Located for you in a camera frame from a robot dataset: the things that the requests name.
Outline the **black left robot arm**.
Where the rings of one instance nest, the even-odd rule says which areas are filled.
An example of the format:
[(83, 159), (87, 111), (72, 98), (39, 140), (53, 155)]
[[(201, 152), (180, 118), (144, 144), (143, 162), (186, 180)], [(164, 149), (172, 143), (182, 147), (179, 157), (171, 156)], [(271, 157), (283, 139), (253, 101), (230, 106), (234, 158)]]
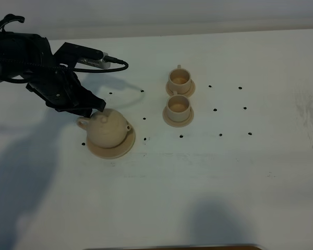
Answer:
[(52, 53), (45, 37), (5, 31), (5, 25), (24, 20), (7, 14), (0, 21), (0, 82), (26, 84), (27, 90), (58, 112), (89, 118), (94, 109), (103, 111), (106, 102), (85, 89), (75, 73), (79, 60), (99, 60), (103, 52), (65, 42)]

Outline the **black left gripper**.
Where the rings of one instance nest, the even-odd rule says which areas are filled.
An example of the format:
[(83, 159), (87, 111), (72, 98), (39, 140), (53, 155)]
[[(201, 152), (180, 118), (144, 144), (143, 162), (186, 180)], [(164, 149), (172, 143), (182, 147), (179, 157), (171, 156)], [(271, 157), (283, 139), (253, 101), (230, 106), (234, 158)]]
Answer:
[(93, 109), (103, 112), (105, 100), (81, 86), (75, 73), (44, 71), (33, 75), (26, 89), (41, 97), (47, 106), (89, 118)]

